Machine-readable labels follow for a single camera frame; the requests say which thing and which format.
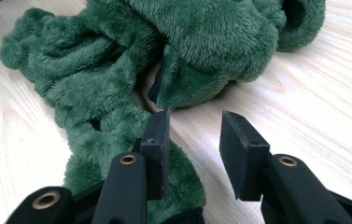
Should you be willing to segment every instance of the clamp jaw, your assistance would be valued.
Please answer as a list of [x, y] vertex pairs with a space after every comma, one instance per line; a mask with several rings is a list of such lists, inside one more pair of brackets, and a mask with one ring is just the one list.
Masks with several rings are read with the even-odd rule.
[[167, 111], [153, 114], [133, 151], [113, 159], [106, 181], [74, 197], [62, 187], [39, 189], [7, 224], [147, 223], [147, 201], [164, 200], [167, 193], [169, 122]]
[[[7, 224], [144, 224], [147, 200], [167, 192], [169, 113], [151, 116], [130, 153], [115, 157], [108, 177], [76, 196], [61, 187], [29, 195]], [[270, 146], [242, 116], [224, 111], [219, 151], [236, 199], [259, 202], [267, 224], [352, 224], [352, 201], [330, 192], [306, 164]]]
[[236, 199], [263, 195], [267, 224], [352, 223], [352, 201], [327, 190], [303, 161], [269, 148], [244, 117], [223, 112], [219, 151]]

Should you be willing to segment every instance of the green plush costume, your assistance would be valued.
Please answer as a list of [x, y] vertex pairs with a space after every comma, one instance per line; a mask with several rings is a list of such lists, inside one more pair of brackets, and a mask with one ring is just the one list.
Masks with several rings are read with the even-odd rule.
[[[229, 80], [257, 78], [276, 49], [310, 43], [324, 8], [324, 0], [88, 0], [71, 17], [31, 8], [0, 56], [55, 108], [73, 152], [64, 185], [77, 193], [106, 178], [112, 158], [142, 137], [149, 113], [132, 90], [160, 59], [153, 101], [196, 105]], [[202, 223], [204, 188], [173, 143], [168, 178], [167, 198], [148, 203], [148, 222]]]

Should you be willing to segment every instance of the light wooden surface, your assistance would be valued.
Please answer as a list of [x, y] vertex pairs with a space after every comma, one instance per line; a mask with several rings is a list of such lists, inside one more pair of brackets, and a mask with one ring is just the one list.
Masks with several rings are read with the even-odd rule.
[[[0, 1], [0, 46], [29, 7], [75, 15], [83, 0]], [[317, 39], [276, 53], [260, 78], [173, 112], [171, 136], [204, 183], [206, 223], [263, 223], [259, 203], [236, 201], [218, 153], [222, 110], [245, 116], [271, 151], [302, 159], [330, 190], [352, 199], [352, 1], [328, 0]], [[0, 223], [31, 192], [61, 185], [70, 151], [53, 110], [19, 71], [0, 62]]]

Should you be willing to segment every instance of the metal grommet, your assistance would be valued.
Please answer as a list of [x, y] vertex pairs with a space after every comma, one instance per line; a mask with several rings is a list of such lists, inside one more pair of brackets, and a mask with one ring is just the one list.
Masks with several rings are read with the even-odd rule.
[[287, 166], [297, 166], [298, 165], [298, 162], [295, 161], [295, 159], [292, 159], [291, 157], [283, 156], [283, 157], [280, 157], [278, 160], [283, 165], [287, 165]]
[[130, 165], [137, 161], [137, 157], [134, 155], [126, 155], [120, 158], [120, 163], [124, 165]]
[[33, 208], [41, 210], [49, 208], [56, 204], [60, 200], [60, 192], [57, 190], [51, 190], [37, 197], [33, 201]]

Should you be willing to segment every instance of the faux fur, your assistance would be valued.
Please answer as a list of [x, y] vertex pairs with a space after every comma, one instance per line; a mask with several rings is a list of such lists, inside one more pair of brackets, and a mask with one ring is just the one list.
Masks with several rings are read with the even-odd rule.
[[168, 39], [157, 98], [163, 108], [207, 101], [229, 80], [255, 80], [276, 49], [314, 39], [325, 8], [324, 0], [126, 1]]
[[[75, 17], [55, 17], [37, 8], [26, 11], [0, 50], [3, 63], [21, 69], [35, 83], [55, 108], [58, 125], [66, 129], [73, 154], [64, 185], [74, 193], [106, 178], [112, 158], [131, 151], [142, 137], [149, 113], [137, 106], [132, 89], [136, 76], [159, 60], [162, 49], [151, 44], [158, 38], [156, 30], [137, 22], [141, 19], [121, 1], [89, 4]], [[119, 15], [112, 16], [123, 17], [122, 24], [136, 22], [134, 30], [107, 20], [107, 7], [119, 7]], [[89, 10], [96, 17], [85, 17]], [[204, 205], [199, 177], [173, 143], [168, 178], [166, 200], [148, 203], [149, 223]]]
[[[4, 37], [0, 57], [55, 108], [73, 152], [64, 184], [79, 192], [142, 136], [149, 113], [132, 89], [161, 58], [157, 105], [196, 105], [230, 80], [255, 80], [276, 50], [309, 44], [324, 10], [324, 0], [88, 0], [71, 17], [32, 8]], [[149, 223], [204, 205], [204, 188], [173, 143], [169, 172], [169, 196], [148, 204]]]

